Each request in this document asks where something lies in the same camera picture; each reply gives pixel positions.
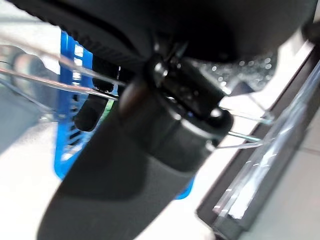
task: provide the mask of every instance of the black plastic part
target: black plastic part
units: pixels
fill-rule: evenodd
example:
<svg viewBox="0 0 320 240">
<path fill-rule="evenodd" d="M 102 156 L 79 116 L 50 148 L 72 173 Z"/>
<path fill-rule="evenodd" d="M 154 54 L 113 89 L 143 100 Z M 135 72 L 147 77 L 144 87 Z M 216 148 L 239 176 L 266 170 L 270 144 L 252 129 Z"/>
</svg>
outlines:
<svg viewBox="0 0 320 240">
<path fill-rule="evenodd" d="M 303 36 L 313 44 L 320 44 L 320 21 L 310 22 L 302 28 Z"/>
<path fill-rule="evenodd" d="M 111 78 L 117 78 L 119 74 L 119 67 L 117 65 L 114 65 L 96 55 L 93 55 L 92 57 L 92 70 Z M 93 85 L 101 91 L 112 92 L 114 89 L 114 85 L 110 82 L 102 81 L 97 78 L 93 78 L 92 82 Z"/>
<path fill-rule="evenodd" d="M 135 80 L 53 197 L 38 240 L 133 240 L 181 192 L 230 130 L 188 116 Z"/>
<path fill-rule="evenodd" d="M 212 62 L 275 51 L 309 19 L 317 0 L 11 2 L 60 26 L 95 55 L 137 72 L 155 53 L 166 58 L 177 42 L 188 43 L 184 56 Z"/>
<path fill-rule="evenodd" d="M 219 104 L 224 93 L 208 81 L 188 60 L 179 62 L 163 80 L 162 87 L 180 104 L 203 120 Z"/>
<path fill-rule="evenodd" d="M 74 125 L 76 128 L 85 132 L 94 130 L 105 111 L 107 103 L 108 99 L 89 95 L 74 117 Z"/>
</svg>

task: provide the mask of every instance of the blue plastic crate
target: blue plastic crate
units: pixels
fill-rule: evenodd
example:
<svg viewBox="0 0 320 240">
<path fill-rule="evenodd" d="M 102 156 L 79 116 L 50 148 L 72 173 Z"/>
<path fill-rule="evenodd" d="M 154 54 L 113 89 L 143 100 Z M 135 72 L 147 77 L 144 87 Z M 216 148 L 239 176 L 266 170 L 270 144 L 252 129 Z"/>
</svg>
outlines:
<svg viewBox="0 0 320 240">
<path fill-rule="evenodd" d="M 93 55 L 65 32 L 61 33 L 61 54 L 76 65 L 92 68 Z M 93 87 L 92 78 L 83 76 L 76 71 L 71 71 L 63 66 L 60 70 L 60 82 L 68 85 L 80 85 Z M 74 124 L 74 116 L 86 101 L 87 96 L 73 92 L 59 90 L 57 118 L 58 128 L 56 137 L 56 149 L 54 157 L 54 170 L 62 180 L 77 159 L 79 153 L 89 141 L 92 132 L 78 130 Z M 184 199 L 192 189 L 194 180 L 176 199 Z"/>
</svg>

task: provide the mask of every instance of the black rubber grip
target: black rubber grip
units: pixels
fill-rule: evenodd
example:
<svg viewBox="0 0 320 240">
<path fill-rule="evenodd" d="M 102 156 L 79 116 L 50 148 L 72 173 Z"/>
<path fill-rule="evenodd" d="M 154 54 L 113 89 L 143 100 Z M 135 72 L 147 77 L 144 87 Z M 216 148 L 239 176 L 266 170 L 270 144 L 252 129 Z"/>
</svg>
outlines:
<svg viewBox="0 0 320 240">
<path fill-rule="evenodd" d="M 53 197 L 38 240 L 133 240 L 193 177 L 137 147 L 117 108 Z"/>
</svg>

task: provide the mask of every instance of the textured black plastic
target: textured black plastic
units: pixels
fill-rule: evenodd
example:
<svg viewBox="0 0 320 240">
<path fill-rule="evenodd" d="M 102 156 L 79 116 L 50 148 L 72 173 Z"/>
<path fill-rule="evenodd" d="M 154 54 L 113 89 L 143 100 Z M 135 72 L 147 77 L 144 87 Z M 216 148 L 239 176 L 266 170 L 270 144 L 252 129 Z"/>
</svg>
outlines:
<svg viewBox="0 0 320 240">
<path fill-rule="evenodd" d="M 11 2 L 60 26 L 95 55 L 137 71 L 160 49 L 165 58 L 177 42 L 188 43 L 185 56 L 214 62 L 275 51 L 310 18 L 317 0 Z"/>
</svg>

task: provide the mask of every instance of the black handle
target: black handle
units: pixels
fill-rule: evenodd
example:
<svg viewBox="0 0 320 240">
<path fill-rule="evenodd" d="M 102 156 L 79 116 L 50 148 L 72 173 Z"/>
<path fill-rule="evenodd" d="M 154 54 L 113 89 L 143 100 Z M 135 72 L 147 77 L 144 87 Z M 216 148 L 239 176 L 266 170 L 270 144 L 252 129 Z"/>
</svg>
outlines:
<svg viewBox="0 0 320 240">
<path fill-rule="evenodd" d="M 131 83 L 53 197 L 38 240 L 133 240 L 186 187 L 228 132 Z"/>
</svg>

